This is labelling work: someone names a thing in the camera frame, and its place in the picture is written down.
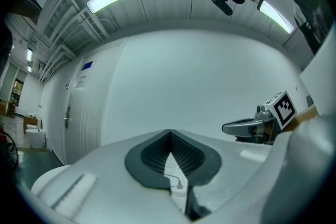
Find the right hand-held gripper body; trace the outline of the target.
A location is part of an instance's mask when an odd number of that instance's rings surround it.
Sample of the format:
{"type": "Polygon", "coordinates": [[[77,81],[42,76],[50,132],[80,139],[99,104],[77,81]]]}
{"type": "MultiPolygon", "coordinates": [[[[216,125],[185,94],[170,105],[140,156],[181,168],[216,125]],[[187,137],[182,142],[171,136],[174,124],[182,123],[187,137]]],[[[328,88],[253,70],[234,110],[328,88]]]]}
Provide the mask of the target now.
{"type": "Polygon", "coordinates": [[[267,123],[272,124],[273,130],[271,136],[235,136],[236,140],[246,143],[272,144],[277,135],[289,124],[296,114],[297,110],[287,91],[280,91],[265,103],[258,105],[254,116],[254,118],[262,120],[264,125],[267,123]]]}

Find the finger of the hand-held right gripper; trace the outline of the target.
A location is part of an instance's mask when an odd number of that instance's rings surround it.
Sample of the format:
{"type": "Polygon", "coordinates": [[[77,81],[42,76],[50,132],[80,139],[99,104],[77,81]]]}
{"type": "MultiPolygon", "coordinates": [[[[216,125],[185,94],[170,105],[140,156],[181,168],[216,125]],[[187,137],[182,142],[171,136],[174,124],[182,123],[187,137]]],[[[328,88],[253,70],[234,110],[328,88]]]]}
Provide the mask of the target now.
{"type": "Polygon", "coordinates": [[[242,119],[223,124],[222,131],[232,136],[263,135],[264,122],[257,118],[242,119]]]}

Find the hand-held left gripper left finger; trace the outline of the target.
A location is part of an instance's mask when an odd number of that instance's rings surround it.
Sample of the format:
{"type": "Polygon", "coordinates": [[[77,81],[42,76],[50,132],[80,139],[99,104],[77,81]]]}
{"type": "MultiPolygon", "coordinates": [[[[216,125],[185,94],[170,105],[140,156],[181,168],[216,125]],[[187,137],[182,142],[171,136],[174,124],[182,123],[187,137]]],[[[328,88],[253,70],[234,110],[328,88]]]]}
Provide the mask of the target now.
{"type": "Polygon", "coordinates": [[[31,202],[45,223],[188,223],[167,190],[143,187],[124,159],[159,131],[102,146],[70,165],[31,202]]]}

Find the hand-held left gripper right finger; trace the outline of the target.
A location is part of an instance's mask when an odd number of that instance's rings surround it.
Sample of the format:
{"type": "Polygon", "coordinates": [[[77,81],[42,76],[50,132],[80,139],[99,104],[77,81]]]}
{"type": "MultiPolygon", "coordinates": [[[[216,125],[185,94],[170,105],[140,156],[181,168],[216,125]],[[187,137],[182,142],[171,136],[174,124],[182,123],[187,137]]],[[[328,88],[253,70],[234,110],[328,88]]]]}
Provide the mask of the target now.
{"type": "Polygon", "coordinates": [[[206,216],[231,200],[252,178],[266,160],[271,146],[233,142],[180,130],[180,133],[213,148],[222,158],[222,165],[212,180],[193,188],[200,211],[196,218],[206,216]]]}

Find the person's right hand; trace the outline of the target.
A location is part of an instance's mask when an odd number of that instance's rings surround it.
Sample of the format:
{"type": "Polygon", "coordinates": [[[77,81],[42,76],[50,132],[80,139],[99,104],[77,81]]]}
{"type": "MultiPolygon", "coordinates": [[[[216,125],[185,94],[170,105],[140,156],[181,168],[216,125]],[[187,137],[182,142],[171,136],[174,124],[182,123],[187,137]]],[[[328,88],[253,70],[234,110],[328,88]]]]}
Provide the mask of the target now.
{"type": "Polygon", "coordinates": [[[261,136],[266,136],[270,137],[272,134],[273,126],[270,123],[267,123],[263,126],[254,126],[252,128],[252,135],[261,135],[261,136]]]}

